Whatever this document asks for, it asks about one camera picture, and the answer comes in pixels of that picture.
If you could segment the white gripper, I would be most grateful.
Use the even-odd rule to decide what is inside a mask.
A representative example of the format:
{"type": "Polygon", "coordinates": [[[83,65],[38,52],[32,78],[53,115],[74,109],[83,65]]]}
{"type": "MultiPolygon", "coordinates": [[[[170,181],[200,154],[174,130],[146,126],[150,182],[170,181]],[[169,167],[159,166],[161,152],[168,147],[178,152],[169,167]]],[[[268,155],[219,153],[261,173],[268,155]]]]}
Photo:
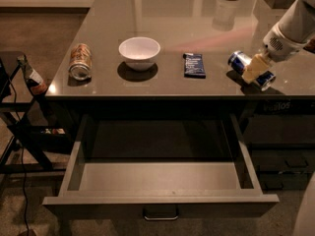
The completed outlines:
{"type": "Polygon", "coordinates": [[[251,62],[245,66],[242,79],[246,84],[251,84],[270,68],[270,60],[273,62],[287,60],[306,44],[306,40],[294,41],[285,36],[280,24],[276,23],[263,38],[262,54],[255,54],[251,62]]]}

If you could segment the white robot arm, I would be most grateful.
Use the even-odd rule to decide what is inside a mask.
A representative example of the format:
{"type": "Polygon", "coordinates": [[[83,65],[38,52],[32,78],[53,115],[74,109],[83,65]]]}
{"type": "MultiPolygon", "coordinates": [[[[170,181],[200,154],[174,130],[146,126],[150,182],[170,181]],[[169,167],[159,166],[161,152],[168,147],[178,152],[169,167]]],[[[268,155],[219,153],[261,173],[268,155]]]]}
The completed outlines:
{"type": "MultiPolygon", "coordinates": [[[[251,84],[273,63],[282,62],[305,47],[315,32],[315,0],[295,0],[263,38],[263,46],[245,67],[242,79],[251,84]]],[[[304,193],[292,236],[315,236],[315,174],[304,193]]]]}

